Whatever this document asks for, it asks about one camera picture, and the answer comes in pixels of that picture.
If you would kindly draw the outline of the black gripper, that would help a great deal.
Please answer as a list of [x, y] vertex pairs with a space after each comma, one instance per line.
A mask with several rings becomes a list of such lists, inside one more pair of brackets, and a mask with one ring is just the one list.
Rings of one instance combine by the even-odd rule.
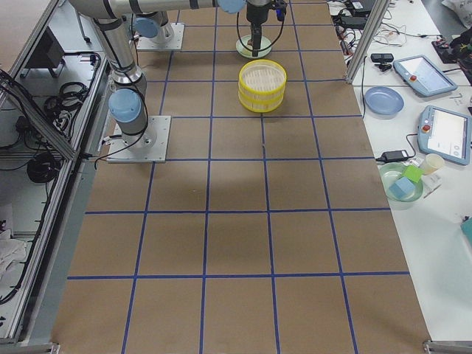
[[270, 0], [247, 0], [246, 19], [251, 24], [251, 56], [256, 58], [261, 49], [262, 27], [268, 20]]

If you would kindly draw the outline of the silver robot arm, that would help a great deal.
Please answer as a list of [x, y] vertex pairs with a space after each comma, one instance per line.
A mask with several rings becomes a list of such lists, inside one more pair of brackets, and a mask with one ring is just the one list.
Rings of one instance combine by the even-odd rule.
[[[283, 31], [286, 7], [285, 1], [214, 1], [217, 7], [229, 14], [236, 14], [237, 44], [236, 49], [240, 55], [246, 58], [262, 58], [269, 53], [272, 45], [276, 43]], [[246, 20], [250, 23], [251, 35], [243, 40], [239, 30], [239, 12], [246, 7]], [[277, 20], [281, 23], [277, 37], [263, 47], [263, 24], [268, 20], [269, 11], [273, 10]], [[144, 38], [149, 38], [156, 44], [170, 41], [174, 36], [172, 24], [166, 11], [158, 11], [148, 14], [136, 14], [131, 22], [133, 28]]]
[[[135, 102], [139, 116], [123, 122], [110, 116], [133, 151], [168, 146], [172, 157], [205, 157], [211, 146], [212, 116], [223, 113], [223, 94], [234, 89], [223, 82], [235, 72], [231, 14], [219, 1], [72, 1], [86, 17], [111, 67], [114, 88], [108, 110]], [[187, 25], [180, 52], [137, 52], [131, 42], [136, 20], [150, 19], [156, 38], [176, 37], [171, 22]]]

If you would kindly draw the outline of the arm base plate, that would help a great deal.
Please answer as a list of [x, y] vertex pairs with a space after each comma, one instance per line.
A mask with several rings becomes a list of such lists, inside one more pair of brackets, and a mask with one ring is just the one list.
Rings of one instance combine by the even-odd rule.
[[137, 49], [145, 52], [180, 51], [184, 37], [184, 23], [167, 23], [162, 27], [143, 27], [139, 32]]
[[119, 138], [111, 140], [106, 161], [110, 163], [166, 162], [171, 119], [171, 116], [149, 116], [147, 130], [143, 136], [123, 135], [116, 122], [114, 135], [119, 135]]

